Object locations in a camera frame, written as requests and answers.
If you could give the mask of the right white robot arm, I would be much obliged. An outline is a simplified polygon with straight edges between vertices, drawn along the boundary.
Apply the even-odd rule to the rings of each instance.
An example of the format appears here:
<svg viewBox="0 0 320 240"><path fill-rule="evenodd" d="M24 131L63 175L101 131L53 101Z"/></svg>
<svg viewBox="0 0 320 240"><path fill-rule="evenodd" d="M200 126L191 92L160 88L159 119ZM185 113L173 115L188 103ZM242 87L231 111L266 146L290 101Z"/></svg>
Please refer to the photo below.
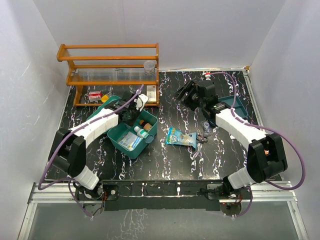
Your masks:
<svg viewBox="0 0 320 240"><path fill-rule="evenodd" d="M242 188L264 182L287 170L281 136L246 125L230 104L218 99L214 83L189 80L173 97L192 111L201 109L206 119L235 137L247 150L246 166L224 177L222 185L214 189L215 194L233 199Z"/></svg>

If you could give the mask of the white green pill bottle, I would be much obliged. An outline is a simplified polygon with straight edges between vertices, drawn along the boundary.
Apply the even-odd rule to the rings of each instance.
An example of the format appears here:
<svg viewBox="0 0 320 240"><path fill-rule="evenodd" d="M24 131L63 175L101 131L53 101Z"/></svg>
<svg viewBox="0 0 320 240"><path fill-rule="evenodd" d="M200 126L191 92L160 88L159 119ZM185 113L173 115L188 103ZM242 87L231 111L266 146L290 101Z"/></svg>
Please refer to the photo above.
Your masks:
<svg viewBox="0 0 320 240"><path fill-rule="evenodd" d="M139 126L135 126L134 131L137 133L137 136L142 139L148 136L148 133L143 128L140 128Z"/></svg>

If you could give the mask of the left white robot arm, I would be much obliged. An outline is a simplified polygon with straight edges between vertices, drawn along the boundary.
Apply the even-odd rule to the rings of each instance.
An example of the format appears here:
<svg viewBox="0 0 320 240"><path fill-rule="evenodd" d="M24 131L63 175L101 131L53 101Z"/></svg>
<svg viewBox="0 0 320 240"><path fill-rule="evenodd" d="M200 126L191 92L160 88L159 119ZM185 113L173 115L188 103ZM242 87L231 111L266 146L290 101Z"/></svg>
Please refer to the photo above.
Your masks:
<svg viewBox="0 0 320 240"><path fill-rule="evenodd" d="M80 125L60 128L54 137L45 172L54 166L84 188L93 200L103 195L99 177L87 166L87 148L102 134L120 124L133 125L149 101L138 89L125 91L122 97L112 96Z"/></svg>

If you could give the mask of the white blue mask packet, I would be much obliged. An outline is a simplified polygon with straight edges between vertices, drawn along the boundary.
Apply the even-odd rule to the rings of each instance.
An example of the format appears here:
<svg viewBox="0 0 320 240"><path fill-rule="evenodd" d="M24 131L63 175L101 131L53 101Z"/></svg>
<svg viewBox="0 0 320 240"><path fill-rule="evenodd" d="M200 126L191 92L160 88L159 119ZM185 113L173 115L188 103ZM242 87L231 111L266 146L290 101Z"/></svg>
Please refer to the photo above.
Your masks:
<svg viewBox="0 0 320 240"><path fill-rule="evenodd" d="M118 144L127 151L133 151L142 141L142 138L132 132L127 132L119 141Z"/></svg>

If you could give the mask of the brown syrup bottle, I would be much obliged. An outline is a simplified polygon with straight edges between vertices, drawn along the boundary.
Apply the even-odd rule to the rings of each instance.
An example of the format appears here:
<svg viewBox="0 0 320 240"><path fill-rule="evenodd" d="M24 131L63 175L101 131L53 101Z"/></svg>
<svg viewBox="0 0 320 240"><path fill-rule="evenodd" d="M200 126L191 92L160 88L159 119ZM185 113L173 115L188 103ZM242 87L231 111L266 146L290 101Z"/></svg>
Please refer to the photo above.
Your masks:
<svg viewBox="0 0 320 240"><path fill-rule="evenodd" d="M146 131L149 132L151 130L151 128L153 127L150 123L146 122L145 120L141 120L139 122L139 124L141 125L141 127Z"/></svg>

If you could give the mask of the teal divided tray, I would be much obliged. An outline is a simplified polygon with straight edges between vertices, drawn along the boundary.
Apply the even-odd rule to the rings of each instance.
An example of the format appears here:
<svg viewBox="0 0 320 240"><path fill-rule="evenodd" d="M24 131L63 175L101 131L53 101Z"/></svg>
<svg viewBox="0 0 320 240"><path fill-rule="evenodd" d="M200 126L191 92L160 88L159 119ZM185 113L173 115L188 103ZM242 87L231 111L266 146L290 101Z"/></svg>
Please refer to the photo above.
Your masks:
<svg viewBox="0 0 320 240"><path fill-rule="evenodd" d="M224 102L226 103L227 105L231 106L233 101L234 101L234 96L233 95L230 95L230 96L225 96L225 97L220 97L218 98L218 100L220 102ZM240 98L237 96L236 97L236 101L235 101L235 105L234 105L234 112L240 116L241 118L243 119L246 119L247 116L248 116L248 112L247 110L245 109L244 105L242 104ZM211 119L211 120L208 120L208 123L211 127L215 128L216 127L216 124L215 124L215 120L214 119Z"/></svg>

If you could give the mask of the teal medicine kit box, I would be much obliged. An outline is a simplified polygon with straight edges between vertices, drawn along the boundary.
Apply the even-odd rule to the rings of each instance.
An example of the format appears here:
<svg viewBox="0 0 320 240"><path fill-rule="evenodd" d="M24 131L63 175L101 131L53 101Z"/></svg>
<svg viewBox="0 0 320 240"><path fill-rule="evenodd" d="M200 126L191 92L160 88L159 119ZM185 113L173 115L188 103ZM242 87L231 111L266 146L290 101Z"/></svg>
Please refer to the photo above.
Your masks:
<svg viewBox="0 0 320 240"><path fill-rule="evenodd" d="M140 125L141 120L145 120L147 123L150 123L152 125L152 128L149 132L147 132L147 137L143 138L133 151L128 151L124 147L119 145L118 141L128 132L132 132L133 134L137 135L137 133L134 131L134 127L138 126L142 129ZM121 151L129 158L135 159L147 147L147 145L149 145L155 139L155 136L157 134L157 124L158 118L143 109L133 125L127 125L126 123L121 122L118 123L118 125L106 130L106 133L116 149Z"/></svg>

